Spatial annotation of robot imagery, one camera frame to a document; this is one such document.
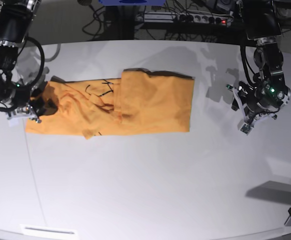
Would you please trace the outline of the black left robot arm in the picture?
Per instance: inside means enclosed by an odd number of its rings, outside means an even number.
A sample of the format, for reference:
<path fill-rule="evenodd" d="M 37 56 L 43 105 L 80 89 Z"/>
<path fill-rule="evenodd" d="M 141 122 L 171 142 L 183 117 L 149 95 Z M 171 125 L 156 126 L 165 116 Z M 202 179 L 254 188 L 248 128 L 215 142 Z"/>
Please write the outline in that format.
<path fill-rule="evenodd" d="M 248 135 L 254 127 L 269 118 L 276 119 L 278 112 L 289 103 L 291 90 L 285 83 L 284 58 L 277 37 L 282 31 L 271 0 L 239 0 L 239 14 L 246 36 L 240 43 L 240 56 L 246 82 L 227 85 L 232 92 L 231 108 L 240 111 L 243 119 L 238 129 Z M 258 71 L 250 77 L 246 46 L 256 43 L 253 60 Z"/>

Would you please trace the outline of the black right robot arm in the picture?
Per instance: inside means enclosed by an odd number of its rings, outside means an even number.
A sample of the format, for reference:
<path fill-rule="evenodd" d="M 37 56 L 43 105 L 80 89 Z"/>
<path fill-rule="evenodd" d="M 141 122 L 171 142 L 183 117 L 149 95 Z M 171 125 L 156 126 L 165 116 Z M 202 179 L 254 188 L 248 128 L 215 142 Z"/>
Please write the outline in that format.
<path fill-rule="evenodd" d="M 20 119 L 41 123 L 42 116 L 58 110 L 51 99 L 43 98 L 49 68 L 45 66 L 42 45 L 29 36 L 40 4 L 39 0 L 3 0 L 0 4 L 0 112 L 10 123 Z M 35 76 L 13 81 L 13 70 L 27 43 L 39 51 L 38 71 Z"/>

